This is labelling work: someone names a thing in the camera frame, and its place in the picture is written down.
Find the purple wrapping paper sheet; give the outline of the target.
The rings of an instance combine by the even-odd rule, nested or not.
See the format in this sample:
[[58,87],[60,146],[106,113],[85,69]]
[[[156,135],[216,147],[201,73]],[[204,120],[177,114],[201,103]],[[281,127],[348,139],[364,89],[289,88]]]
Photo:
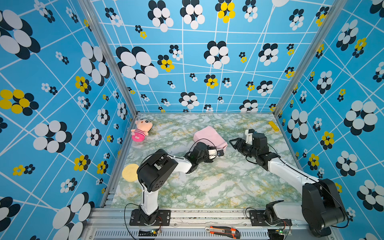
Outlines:
[[202,142],[209,146],[215,146],[218,150],[226,151],[228,143],[211,126],[197,131],[193,137],[194,142]]

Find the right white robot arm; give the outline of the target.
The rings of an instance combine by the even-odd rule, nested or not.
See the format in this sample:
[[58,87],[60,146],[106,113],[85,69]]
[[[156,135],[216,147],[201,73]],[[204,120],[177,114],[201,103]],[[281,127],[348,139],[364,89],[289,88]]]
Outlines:
[[280,177],[302,196],[299,204],[274,201],[266,205],[265,220],[275,226],[285,220],[306,222],[316,237],[326,237],[332,228],[349,223],[336,184],[329,179],[313,177],[284,161],[268,143],[267,137],[251,130],[246,139],[230,140],[231,146],[255,165]]

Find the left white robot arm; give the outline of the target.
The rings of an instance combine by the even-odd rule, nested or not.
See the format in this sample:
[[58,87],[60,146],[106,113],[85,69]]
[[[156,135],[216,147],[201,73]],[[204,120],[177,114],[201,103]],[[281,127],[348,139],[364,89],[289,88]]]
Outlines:
[[137,170],[138,181],[143,188],[143,197],[140,211],[145,217],[151,217],[159,210],[158,190],[165,184],[173,173],[190,174],[201,163],[212,163],[217,157],[225,154],[223,148],[219,148],[208,139],[197,141],[183,156],[177,157],[159,149],[150,154]]

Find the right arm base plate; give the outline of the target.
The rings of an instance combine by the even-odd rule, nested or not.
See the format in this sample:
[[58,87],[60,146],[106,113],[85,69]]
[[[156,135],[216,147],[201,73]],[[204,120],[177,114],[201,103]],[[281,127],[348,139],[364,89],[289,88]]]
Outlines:
[[274,212],[273,207],[283,202],[283,200],[271,202],[266,205],[265,210],[256,210],[254,208],[248,208],[248,218],[251,221],[253,227],[291,227],[292,221],[290,219],[282,219]]

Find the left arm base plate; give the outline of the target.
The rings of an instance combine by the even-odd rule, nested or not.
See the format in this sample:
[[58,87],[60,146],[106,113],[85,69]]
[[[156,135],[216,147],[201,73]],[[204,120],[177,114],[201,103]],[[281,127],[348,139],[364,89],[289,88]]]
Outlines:
[[169,226],[171,210],[159,209],[158,204],[139,206],[131,212],[130,226]]

